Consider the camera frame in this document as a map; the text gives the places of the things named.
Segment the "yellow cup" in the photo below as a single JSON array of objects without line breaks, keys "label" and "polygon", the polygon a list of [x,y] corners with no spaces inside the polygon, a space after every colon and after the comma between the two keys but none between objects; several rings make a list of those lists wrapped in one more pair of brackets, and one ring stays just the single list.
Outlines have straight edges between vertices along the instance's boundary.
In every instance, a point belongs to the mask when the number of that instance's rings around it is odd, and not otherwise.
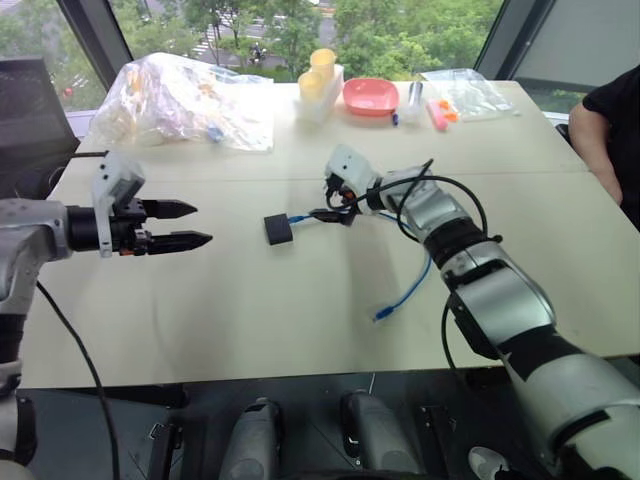
[{"label": "yellow cup", "polygon": [[333,80],[333,66],[336,63],[336,54],[328,48],[321,48],[311,54],[311,71],[322,75],[324,83]]},{"label": "yellow cup", "polygon": [[305,101],[316,101],[322,98],[324,81],[322,75],[316,72],[305,72],[298,77],[300,98]]}]

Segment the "pink bowl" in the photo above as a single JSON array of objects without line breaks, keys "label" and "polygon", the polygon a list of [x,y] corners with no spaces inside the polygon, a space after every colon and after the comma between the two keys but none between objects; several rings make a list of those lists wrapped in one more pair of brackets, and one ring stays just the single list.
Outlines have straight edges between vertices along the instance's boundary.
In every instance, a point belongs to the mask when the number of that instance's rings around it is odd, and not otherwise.
[{"label": "pink bowl", "polygon": [[398,108],[398,89],[381,78],[352,78],[344,84],[342,97],[354,115],[382,117]]}]

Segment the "white table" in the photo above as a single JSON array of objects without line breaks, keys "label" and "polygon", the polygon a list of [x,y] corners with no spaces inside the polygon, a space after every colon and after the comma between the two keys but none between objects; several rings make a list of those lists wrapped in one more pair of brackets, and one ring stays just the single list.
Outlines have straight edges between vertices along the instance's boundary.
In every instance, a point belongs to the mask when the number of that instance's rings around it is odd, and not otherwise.
[{"label": "white table", "polygon": [[[599,355],[637,352],[640,236],[526,94],[513,83],[501,88],[521,116],[420,134],[349,125],[340,106],[314,131],[293,122],[284,100],[290,87],[278,86],[283,100],[269,155],[222,155],[197,144],[130,152],[149,179],[141,198],[179,198],[200,210],[148,227],[210,232],[212,242],[156,257],[76,254],[46,265],[41,280],[106,385],[444,368],[439,322],[447,292],[435,269],[395,316],[370,320],[406,290],[425,258],[393,223],[309,222],[293,227],[293,243],[266,242],[262,217],[322,206],[324,164],[343,142],[381,170],[434,156],[437,173],[480,197],[490,231],[504,235],[507,251],[547,291],[562,334]],[[88,205],[95,163],[74,160],[55,198]],[[471,352],[453,322],[449,336],[459,365],[491,364]],[[22,358],[25,387],[92,384],[39,295]]]}]

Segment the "clear plastic bag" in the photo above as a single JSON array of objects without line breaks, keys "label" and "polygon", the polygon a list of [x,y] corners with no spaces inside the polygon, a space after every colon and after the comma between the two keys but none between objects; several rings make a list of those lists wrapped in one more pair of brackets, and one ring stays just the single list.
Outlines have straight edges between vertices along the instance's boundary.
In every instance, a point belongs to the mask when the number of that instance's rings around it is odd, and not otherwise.
[{"label": "clear plastic bag", "polygon": [[269,78],[154,53],[122,67],[87,137],[105,147],[187,139],[268,151],[272,84]]},{"label": "clear plastic bag", "polygon": [[462,120],[485,120],[515,113],[513,104],[475,70],[457,68],[421,75],[433,86],[439,98],[449,102]]}]

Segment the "person's arm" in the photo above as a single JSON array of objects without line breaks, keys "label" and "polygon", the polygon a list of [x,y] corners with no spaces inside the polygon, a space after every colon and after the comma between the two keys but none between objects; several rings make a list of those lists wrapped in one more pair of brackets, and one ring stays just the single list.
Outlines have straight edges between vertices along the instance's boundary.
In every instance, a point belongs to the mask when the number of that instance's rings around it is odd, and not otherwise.
[{"label": "person's arm", "polygon": [[601,114],[587,110],[582,103],[569,114],[571,145],[598,178],[618,205],[622,190],[607,153],[609,121]]}]

